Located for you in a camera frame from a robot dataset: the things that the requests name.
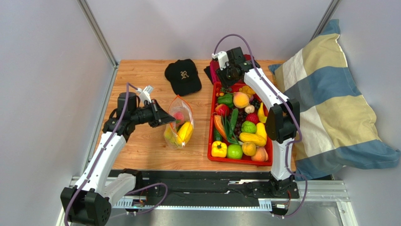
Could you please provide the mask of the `pink peach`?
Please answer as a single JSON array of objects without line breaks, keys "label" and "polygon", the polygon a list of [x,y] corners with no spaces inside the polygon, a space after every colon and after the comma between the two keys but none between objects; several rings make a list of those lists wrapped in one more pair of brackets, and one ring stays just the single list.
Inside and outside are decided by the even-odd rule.
[{"label": "pink peach", "polygon": [[177,126],[182,125],[182,124],[184,124],[186,122],[185,116],[184,116],[184,114],[182,112],[174,113],[173,117],[176,120],[176,125]]}]

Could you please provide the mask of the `yellow banana bunch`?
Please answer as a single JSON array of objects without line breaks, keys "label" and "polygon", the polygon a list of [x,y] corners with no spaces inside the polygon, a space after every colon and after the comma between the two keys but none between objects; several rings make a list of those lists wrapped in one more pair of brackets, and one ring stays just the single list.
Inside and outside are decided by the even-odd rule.
[{"label": "yellow banana bunch", "polygon": [[170,148],[180,149],[183,147],[181,137],[170,125],[166,126],[166,129],[164,131],[164,138]]}]

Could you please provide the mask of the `clear orange zip top bag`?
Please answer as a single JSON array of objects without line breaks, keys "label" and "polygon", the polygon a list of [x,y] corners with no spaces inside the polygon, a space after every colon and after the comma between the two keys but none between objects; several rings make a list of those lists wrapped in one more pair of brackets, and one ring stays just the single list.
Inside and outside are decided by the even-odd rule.
[{"label": "clear orange zip top bag", "polygon": [[170,104],[168,113],[175,119],[165,128],[165,141],[171,149],[182,149],[190,141],[194,130],[192,108],[177,95]]}]

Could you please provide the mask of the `yellow mango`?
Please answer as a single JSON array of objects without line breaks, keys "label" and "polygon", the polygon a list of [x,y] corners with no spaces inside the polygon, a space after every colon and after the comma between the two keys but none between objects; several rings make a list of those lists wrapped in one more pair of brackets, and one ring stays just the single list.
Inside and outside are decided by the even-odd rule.
[{"label": "yellow mango", "polygon": [[193,125],[189,121],[185,122],[177,133],[178,143],[181,144],[182,146],[186,145],[188,141],[191,139],[192,133],[193,133]]}]

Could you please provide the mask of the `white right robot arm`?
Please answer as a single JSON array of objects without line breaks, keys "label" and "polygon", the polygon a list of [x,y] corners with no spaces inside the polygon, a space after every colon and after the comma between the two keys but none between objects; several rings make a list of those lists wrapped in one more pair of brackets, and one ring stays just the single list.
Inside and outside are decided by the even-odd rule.
[{"label": "white right robot arm", "polygon": [[294,179],[290,164],[292,145],[299,128],[299,102],[282,94],[254,59],[246,60],[240,47],[213,53],[212,59],[219,64],[216,74],[225,88],[242,80],[268,109],[265,125],[273,145],[273,178],[269,181],[268,191],[273,197],[287,194]]}]

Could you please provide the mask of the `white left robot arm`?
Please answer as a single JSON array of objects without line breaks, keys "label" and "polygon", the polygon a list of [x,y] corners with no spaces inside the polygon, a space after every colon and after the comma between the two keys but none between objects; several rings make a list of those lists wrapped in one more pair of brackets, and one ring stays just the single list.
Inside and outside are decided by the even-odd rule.
[{"label": "white left robot arm", "polygon": [[137,125],[155,128],[175,118],[164,111],[146,91],[120,93],[115,108],[103,127],[101,141],[92,160],[73,187],[65,187],[60,195],[64,224],[79,223],[104,226],[112,207],[126,194],[138,192],[141,172],[125,169],[109,185],[107,178],[122,148]]}]

